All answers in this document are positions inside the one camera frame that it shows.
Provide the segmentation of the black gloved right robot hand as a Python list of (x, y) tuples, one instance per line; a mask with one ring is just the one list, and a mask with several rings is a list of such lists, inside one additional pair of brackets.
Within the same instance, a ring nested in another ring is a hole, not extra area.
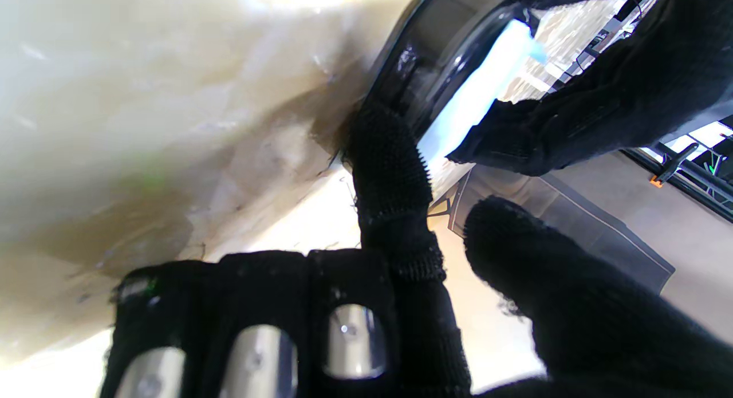
[[(262, 250), (131, 271), (102, 397), (471, 397), (408, 126), (346, 132), (359, 249)], [(474, 274), (530, 320), (546, 375), (481, 397), (730, 397), (731, 347), (509, 200), (466, 221)]]

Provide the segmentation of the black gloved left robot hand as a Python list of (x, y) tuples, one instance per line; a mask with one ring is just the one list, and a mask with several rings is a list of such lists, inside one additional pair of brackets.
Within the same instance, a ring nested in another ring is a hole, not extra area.
[[(593, 0), (517, 0), (546, 10)], [(731, 100), (732, 0), (659, 0), (632, 35), (539, 100), (496, 101), (448, 154), (526, 176), (646, 147)]]

